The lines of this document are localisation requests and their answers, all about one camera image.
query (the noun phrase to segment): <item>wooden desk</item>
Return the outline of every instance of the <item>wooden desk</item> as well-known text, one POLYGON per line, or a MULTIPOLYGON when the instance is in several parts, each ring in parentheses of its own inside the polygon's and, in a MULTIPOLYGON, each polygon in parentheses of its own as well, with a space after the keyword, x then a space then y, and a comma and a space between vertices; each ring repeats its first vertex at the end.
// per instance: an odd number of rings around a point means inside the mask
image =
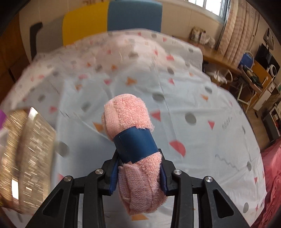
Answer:
POLYGON ((196 43, 193 40, 190 40, 188 38, 177 37, 177 36, 175 36, 175 38, 177 38, 179 40, 183 40, 187 43, 190 43, 190 44, 200 48, 202 51, 203 60, 208 61, 209 63, 217 64, 221 67, 224 67, 224 68, 230 70, 234 74, 237 74, 237 75, 241 74, 241 71, 236 66, 234 66, 232 63, 229 63, 229 61, 227 61, 225 59, 225 57, 222 54, 218 53, 216 50, 211 49, 210 47, 204 46, 202 44, 196 43))

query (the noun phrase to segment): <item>glittery box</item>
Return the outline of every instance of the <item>glittery box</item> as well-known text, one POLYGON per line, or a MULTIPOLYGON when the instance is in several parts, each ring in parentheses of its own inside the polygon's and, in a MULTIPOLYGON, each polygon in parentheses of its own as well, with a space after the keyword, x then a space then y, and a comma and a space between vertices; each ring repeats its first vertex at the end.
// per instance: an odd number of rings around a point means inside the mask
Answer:
POLYGON ((34 214, 49 194, 55 130, 34 109, 7 115, 0 194, 12 209, 34 214))

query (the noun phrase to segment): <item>curtain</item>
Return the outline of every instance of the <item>curtain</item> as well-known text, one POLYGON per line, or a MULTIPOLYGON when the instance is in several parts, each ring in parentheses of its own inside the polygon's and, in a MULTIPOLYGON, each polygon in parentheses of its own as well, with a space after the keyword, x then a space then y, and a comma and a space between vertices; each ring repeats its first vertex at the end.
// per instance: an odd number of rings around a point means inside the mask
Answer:
POLYGON ((251 47, 256 31, 258 12, 245 0, 231 0, 227 23, 218 52, 237 65, 244 52, 251 47))

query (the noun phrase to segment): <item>white bed sheet with pattern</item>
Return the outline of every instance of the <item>white bed sheet with pattern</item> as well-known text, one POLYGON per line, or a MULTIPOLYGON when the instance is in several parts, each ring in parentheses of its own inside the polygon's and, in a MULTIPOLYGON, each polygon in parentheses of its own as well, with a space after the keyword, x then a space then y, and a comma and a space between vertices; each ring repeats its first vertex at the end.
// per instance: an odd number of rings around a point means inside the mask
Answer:
MULTIPOLYGON (((54 188, 63 176, 86 176, 112 157, 115 146, 101 125, 104 104, 134 94, 148 108, 165 158, 190 176, 212 176, 251 225, 266 196, 259 146, 234 97, 202 73, 202 60, 199 48, 161 33, 102 33, 37 55, 0 108, 32 106, 55 127, 54 188)), ((117 190, 104 197, 107 228, 170 227, 172 210, 169 197, 154 213, 129 216, 117 190)), ((194 227, 197 210, 194 200, 194 227)))

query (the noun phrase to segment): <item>pink towel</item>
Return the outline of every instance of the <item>pink towel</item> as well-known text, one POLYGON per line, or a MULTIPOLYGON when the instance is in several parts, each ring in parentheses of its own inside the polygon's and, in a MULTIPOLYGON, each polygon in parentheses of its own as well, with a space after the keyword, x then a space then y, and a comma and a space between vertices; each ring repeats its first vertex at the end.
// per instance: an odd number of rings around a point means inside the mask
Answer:
MULTIPOLYGON (((102 122, 110 140, 133 126, 153 131, 144 102, 131 94, 111 99, 105 105, 102 122)), ((159 184, 161 158, 161 153, 156 152, 118 167, 119 196, 129 215, 154 212, 166 201, 159 184)))

